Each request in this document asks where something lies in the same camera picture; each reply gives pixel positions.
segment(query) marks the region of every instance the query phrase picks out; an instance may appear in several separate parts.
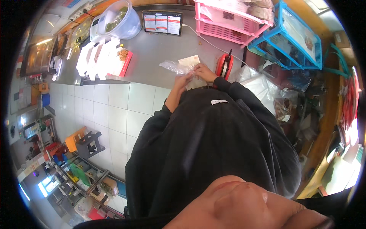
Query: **orange stool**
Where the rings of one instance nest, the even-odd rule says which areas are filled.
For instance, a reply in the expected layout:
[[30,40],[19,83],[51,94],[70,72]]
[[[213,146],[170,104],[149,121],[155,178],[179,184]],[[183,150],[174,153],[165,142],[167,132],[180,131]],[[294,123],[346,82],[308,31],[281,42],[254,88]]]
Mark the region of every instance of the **orange stool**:
[[41,83],[38,86],[40,92],[49,92],[48,83]]
[[70,152],[76,151],[75,143],[84,137],[84,130],[86,130],[86,127],[81,128],[65,139],[66,146]]

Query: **teal plastic strap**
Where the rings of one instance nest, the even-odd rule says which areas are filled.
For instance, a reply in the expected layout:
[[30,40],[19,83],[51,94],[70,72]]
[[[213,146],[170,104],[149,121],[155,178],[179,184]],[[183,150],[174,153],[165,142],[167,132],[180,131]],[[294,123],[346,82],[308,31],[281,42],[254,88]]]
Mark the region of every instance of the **teal plastic strap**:
[[[341,64],[341,66],[342,66],[343,71],[340,71],[338,69],[330,69],[330,68],[324,67],[325,60],[326,60],[326,58],[329,55],[329,49],[330,49],[330,47],[333,48],[336,51],[336,52],[332,52],[332,53],[334,53],[334,54],[336,54],[338,56],[339,62]],[[331,43],[330,44],[330,47],[326,50],[325,55],[324,55],[324,58],[323,58],[323,60],[324,60],[324,62],[323,62],[323,69],[325,71],[328,71],[328,72],[331,72],[331,73],[334,73],[334,74],[337,74],[337,75],[341,75],[344,78],[348,79],[350,77],[350,71],[348,70],[347,62],[344,59],[344,56],[342,55],[342,53],[339,50],[339,48],[337,48],[337,46],[335,46],[335,44]]]

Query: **pink plastic basket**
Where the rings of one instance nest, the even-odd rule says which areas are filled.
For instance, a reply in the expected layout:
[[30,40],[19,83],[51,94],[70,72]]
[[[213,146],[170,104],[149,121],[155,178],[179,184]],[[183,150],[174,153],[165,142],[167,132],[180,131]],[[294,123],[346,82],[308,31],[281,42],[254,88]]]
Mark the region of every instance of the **pink plastic basket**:
[[[241,44],[242,48],[247,46],[254,38],[259,37],[267,28],[273,26],[273,22],[258,19],[252,15],[244,13],[235,9],[229,4],[222,3],[222,1],[210,1],[210,0],[194,0],[196,8],[196,32],[205,35],[210,35],[218,38],[222,38],[228,41],[232,41]],[[238,28],[226,23],[214,22],[210,18],[201,14],[203,7],[211,8],[214,10],[225,11],[237,16],[240,16],[243,20],[243,28]]]

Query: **metal countertop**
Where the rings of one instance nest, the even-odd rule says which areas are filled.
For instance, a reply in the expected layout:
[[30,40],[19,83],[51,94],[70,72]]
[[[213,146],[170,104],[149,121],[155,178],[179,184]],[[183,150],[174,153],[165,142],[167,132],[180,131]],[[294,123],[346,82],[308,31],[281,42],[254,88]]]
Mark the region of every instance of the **metal countertop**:
[[[177,11],[177,9],[171,8],[167,10]],[[179,11],[183,13],[183,24],[195,29],[195,11]],[[137,13],[142,18],[141,11],[137,11]],[[240,48],[239,44],[216,37],[202,36],[222,50],[229,52],[232,49],[233,55],[238,58],[243,57],[243,49]],[[121,40],[121,43],[124,45],[124,48],[133,52],[125,77],[122,78],[123,81],[83,81],[83,85],[126,83],[127,81],[171,89],[174,85],[174,77],[176,74],[159,66],[164,60],[178,62],[179,59],[198,55],[201,63],[205,63],[214,72],[217,60],[223,54],[222,51],[212,47],[186,26],[182,27],[181,36],[146,33],[142,28],[134,38]],[[80,51],[77,50],[72,53],[69,60],[66,60],[66,57],[63,58],[60,77],[57,83],[80,86],[81,78],[75,68],[79,54]],[[231,73],[233,74],[239,68],[241,68],[241,62],[234,59]]]

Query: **tablet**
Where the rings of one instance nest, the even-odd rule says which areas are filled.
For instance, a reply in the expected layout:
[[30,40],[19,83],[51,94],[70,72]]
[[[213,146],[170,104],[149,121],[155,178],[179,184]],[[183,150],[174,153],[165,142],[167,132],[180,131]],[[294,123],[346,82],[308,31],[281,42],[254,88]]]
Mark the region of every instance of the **tablet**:
[[174,11],[142,11],[145,32],[181,35],[183,13]]

